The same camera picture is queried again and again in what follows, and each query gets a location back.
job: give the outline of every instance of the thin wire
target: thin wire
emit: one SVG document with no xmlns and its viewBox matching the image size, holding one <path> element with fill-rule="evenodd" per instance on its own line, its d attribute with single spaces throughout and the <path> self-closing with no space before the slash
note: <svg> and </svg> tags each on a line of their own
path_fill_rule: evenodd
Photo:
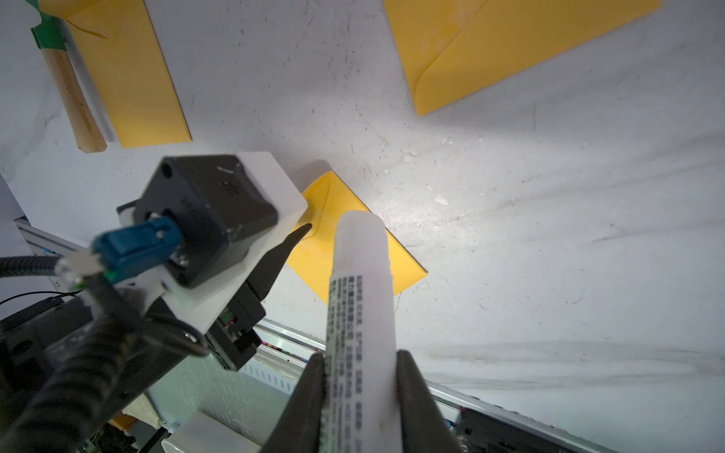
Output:
<svg viewBox="0 0 725 453">
<path fill-rule="evenodd" d="M 8 297 L 4 301 L 0 302 L 0 305 L 4 304 L 5 302 L 8 302 L 10 300 L 16 299 L 18 297 L 30 296 L 31 294 L 58 294 L 58 296 L 55 296 L 53 298 L 53 299 L 56 299 L 58 297 L 74 296 L 74 295 L 76 295 L 78 293 L 80 293 L 80 290 L 73 291 L 73 292 L 70 292 L 70 293 L 62 293 L 60 291 L 31 291 L 30 293 L 23 293 L 23 294 L 18 294 L 18 295 L 13 296 L 13 297 Z"/>
</svg>

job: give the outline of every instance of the green tape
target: green tape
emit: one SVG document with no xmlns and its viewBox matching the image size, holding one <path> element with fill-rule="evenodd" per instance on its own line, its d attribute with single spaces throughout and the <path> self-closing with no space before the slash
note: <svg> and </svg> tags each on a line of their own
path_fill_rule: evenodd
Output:
<svg viewBox="0 0 725 453">
<path fill-rule="evenodd" d="M 40 25 L 31 28 L 38 48 L 65 50 L 65 41 L 63 41 L 63 35 L 60 34 L 57 19 L 43 12 L 41 13 L 41 19 Z"/>
</svg>

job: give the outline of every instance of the blue connector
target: blue connector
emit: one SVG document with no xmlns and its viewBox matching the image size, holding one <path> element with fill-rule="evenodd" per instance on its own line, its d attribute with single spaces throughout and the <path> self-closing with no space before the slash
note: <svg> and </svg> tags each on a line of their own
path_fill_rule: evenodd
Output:
<svg viewBox="0 0 725 453">
<path fill-rule="evenodd" d="M 91 250 L 100 255 L 107 269 L 104 277 L 116 283 L 164 264 L 181 239 L 181 232 L 170 218 L 157 217 L 100 234 L 93 240 Z"/>
</svg>

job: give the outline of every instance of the black cable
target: black cable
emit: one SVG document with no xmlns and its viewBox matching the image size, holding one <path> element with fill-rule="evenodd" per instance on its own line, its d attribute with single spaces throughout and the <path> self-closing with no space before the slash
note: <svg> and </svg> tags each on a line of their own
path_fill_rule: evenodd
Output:
<svg viewBox="0 0 725 453">
<path fill-rule="evenodd" d="M 123 370 L 135 334 L 111 317 L 88 334 L 41 387 L 0 441 L 0 452 L 68 453 L 98 428 L 93 424 Z"/>
<path fill-rule="evenodd" d="M 70 293 L 62 293 L 60 291 L 31 291 L 29 293 L 22 293 L 22 294 L 17 294 L 17 295 L 15 295 L 13 297 L 8 297 L 4 301 L 0 302 L 0 305 L 4 304 L 5 302 L 11 301 L 13 299 L 16 299 L 18 297 L 30 296 L 31 294 L 58 294 L 58 296 L 55 296 L 53 298 L 53 299 L 56 299 L 58 297 L 75 296 L 76 294 L 80 293 L 81 291 L 82 290 L 80 290 L 80 289 L 78 291 L 73 291 L 73 292 L 70 292 Z"/>
<path fill-rule="evenodd" d="M 35 256 L 0 257 L 0 278 L 55 275 L 55 265 L 61 257 Z"/>
<path fill-rule="evenodd" d="M 147 316 L 148 320 L 144 323 L 141 335 L 150 344 L 161 346 L 175 354 L 197 357 L 206 357 L 209 354 L 211 349 L 207 337 L 189 324 L 178 318 L 159 313 L 151 313 Z"/>
<path fill-rule="evenodd" d="M 182 320 L 152 313 L 144 319 L 137 311 L 129 309 L 113 285 L 101 275 L 86 277 L 84 282 L 84 289 L 91 293 L 104 312 L 128 332 L 136 332 L 150 344 L 176 354 L 206 357 L 210 353 L 206 337 Z"/>
</svg>

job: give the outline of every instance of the screw hole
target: screw hole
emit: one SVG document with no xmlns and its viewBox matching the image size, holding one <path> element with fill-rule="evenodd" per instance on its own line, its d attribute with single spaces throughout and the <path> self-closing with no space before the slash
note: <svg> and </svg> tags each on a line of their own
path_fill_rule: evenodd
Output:
<svg viewBox="0 0 725 453">
<path fill-rule="evenodd" d="M 169 164 L 161 164 L 161 174 L 166 179 L 171 178 L 171 166 Z"/>
</svg>

